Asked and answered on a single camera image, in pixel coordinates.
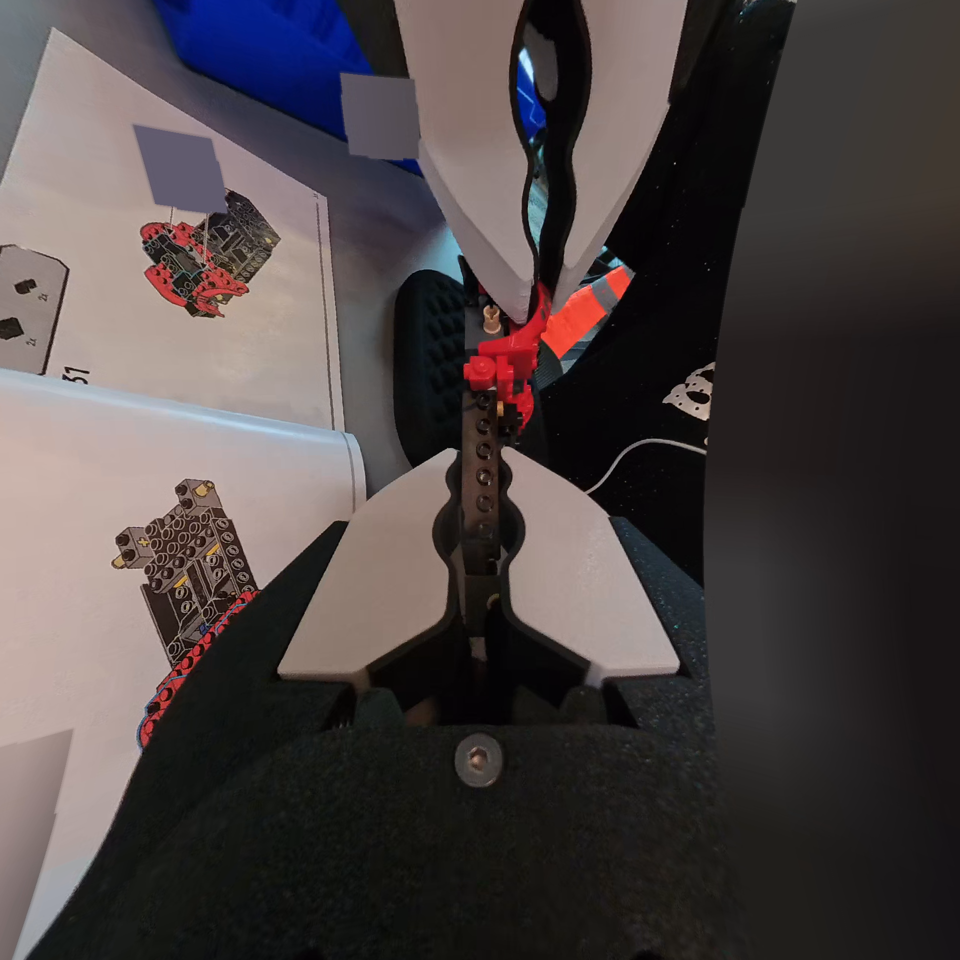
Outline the white lego instruction booklet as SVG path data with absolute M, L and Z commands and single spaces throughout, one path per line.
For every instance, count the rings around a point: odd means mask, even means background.
M 173 666 L 363 503 L 327 201 L 51 30 L 2 178 L 2 958 Z

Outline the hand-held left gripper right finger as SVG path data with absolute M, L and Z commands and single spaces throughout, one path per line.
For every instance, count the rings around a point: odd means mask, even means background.
M 680 661 L 609 515 L 568 480 L 505 448 L 522 536 L 508 564 L 521 627 L 583 663 L 585 685 L 673 676 Z

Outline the blue storage bin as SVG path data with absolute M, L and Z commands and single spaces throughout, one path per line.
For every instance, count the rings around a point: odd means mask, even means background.
M 194 71 L 347 140 L 341 74 L 407 77 L 393 1 L 155 1 Z

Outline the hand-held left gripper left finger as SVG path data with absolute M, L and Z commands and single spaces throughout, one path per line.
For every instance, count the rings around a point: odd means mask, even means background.
M 450 500 L 449 448 L 359 508 L 278 666 L 286 681 L 370 685 L 374 664 L 441 623 L 449 567 L 434 524 Z

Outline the black and red lego model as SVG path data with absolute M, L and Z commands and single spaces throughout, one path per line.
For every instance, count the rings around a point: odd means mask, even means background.
M 462 434 L 460 480 L 460 552 L 464 631 L 475 666 L 486 666 L 487 616 L 497 603 L 500 569 L 504 557 L 501 532 L 501 453 L 515 447 L 517 436 L 508 425 L 495 389 L 473 390 L 465 379 L 465 366 L 479 345 L 511 333 L 522 321 L 510 319 L 487 293 L 463 254 L 464 362 L 462 369 Z

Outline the grey and orange fabric item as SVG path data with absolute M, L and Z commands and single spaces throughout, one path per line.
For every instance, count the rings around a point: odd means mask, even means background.
M 545 390 L 584 355 L 618 306 L 635 273 L 618 265 L 571 294 L 547 321 L 537 354 L 534 382 Z

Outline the red curved lego piece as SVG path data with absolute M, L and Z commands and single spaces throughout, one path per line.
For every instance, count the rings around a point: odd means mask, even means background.
M 532 381 L 551 306 L 545 283 L 536 282 L 532 318 L 522 326 L 513 325 L 508 336 L 481 342 L 477 355 L 464 367 L 464 379 L 472 390 L 495 390 L 516 436 L 522 435 L 534 412 Z

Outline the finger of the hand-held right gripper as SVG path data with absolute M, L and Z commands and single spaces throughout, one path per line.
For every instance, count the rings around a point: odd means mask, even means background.
M 418 165 L 467 264 L 527 320 L 535 256 L 531 162 L 515 114 L 525 2 L 396 1 L 418 111 Z
M 575 212 L 555 291 L 566 301 L 629 200 L 669 109 L 686 1 L 583 1 L 589 96 L 572 150 Z

